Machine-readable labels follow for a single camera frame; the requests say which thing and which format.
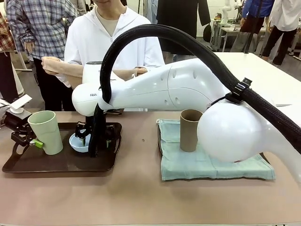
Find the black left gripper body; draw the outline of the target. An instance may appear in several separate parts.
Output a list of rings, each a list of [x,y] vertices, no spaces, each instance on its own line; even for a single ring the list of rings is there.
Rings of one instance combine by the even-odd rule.
[[[23,132],[24,125],[28,124],[28,118],[32,115],[31,112],[24,110],[21,114],[11,113],[10,110],[6,110],[3,117],[0,119],[0,128],[6,126],[14,132]]]

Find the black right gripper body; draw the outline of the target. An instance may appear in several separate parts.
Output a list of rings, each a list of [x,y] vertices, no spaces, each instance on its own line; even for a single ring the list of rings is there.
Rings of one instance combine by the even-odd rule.
[[[96,121],[94,116],[86,117],[86,129],[89,130],[89,133],[95,138],[105,139],[106,126],[113,125],[115,127],[115,124],[113,122],[107,122],[105,115],[101,115],[99,127],[97,127]]]

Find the light blue bowl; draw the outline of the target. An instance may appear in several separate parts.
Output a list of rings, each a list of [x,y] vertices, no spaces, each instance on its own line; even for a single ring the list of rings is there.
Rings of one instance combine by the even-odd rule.
[[[81,140],[79,137],[75,137],[75,133],[73,133],[69,138],[69,144],[76,152],[87,153],[90,137],[90,134],[86,136],[85,144],[83,144],[83,140]]]

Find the tall pale green cup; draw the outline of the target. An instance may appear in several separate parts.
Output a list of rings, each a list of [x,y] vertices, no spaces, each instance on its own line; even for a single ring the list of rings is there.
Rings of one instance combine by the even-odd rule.
[[[43,149],[47,155],[55,155],[63,150],[55,112],[36,112],[28,118],[28,123],[36,138],[43,144]]]

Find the tall brown cup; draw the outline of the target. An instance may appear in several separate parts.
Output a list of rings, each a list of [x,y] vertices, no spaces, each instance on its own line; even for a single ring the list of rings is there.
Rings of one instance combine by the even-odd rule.
[[[198,122],[203,115],[194,109],[183,110],[180,114],[180,148],[185,152],[196,150]]]

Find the person's right hand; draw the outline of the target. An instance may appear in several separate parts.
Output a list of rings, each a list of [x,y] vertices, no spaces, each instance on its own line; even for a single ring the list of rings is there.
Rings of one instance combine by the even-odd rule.
[[[42,68],[51,75],[56,75],[62,72],[62,61],[53,56],[44,56],[42,59]]]

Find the person in red plaid shirt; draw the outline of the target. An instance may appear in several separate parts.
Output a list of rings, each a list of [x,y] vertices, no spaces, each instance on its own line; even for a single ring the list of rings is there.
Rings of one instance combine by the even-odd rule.
[[[12,34],[0,12],[0,93],[3,99],[12,103],[19,97],[10,51],[15,50]]]

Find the person in white hoodie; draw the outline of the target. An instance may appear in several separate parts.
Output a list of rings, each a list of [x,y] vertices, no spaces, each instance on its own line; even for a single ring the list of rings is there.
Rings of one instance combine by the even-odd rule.
[[[95,7],[71,24],[62,61],[84,66],[102,61],[113,41],[125,31],[150,21],[134,12],[121,0],[95,0]],[[139,38],[126,47],[115,60],[113,69],[145,67],[148,71],[163,66],[164,59],[157,37]]]

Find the person in blue plaid shirt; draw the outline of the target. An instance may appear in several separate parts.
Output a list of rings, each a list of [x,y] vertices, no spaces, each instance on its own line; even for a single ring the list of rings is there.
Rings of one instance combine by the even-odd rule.
[[[6,14],[18,51],[33,59],[45,109],[74,111],[73,89],[62,75],[42,67],[43,57],[64,59],[69,26],[78,16],[69,0],[6,0]]]

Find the person in black coat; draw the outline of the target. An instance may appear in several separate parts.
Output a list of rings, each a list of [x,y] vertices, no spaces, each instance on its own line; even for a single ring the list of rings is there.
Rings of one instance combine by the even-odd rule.
[[[196,39],[198,17],[202,26],[211,22],[207,0],[158,0],[157,21],[177,28]],[[173,41],[159,38],[163,57],[172,61],[174,55],[193,56]]]

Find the white side table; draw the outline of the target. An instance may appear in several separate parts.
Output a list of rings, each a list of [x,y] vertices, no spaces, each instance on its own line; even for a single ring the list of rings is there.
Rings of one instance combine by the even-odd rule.
[[[293,105],[301,110],[301,82],[253,53],[216,52],[240,81],[252,80],[251,88],[276,106]]]

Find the person in blue jacket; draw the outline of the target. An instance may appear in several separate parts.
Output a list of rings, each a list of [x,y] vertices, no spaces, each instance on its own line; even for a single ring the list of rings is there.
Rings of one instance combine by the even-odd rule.
[[[240,32],[251,32],[255,26],[254,33],[258,34],[264,20],[270,16],[274,2],[275,0],[245,0]]]

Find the person in white shirt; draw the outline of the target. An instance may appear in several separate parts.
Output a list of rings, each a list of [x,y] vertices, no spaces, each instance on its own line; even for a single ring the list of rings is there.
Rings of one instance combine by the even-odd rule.
[[[281,65],[288,48],[298,30],[301,17],[301,0],[275,0],[269,16],[268,28],[271,29],[269,39],[262,53],[262,59],[268,60],[276,42],[281,38],[278,54],[274,57],[273,65]]]

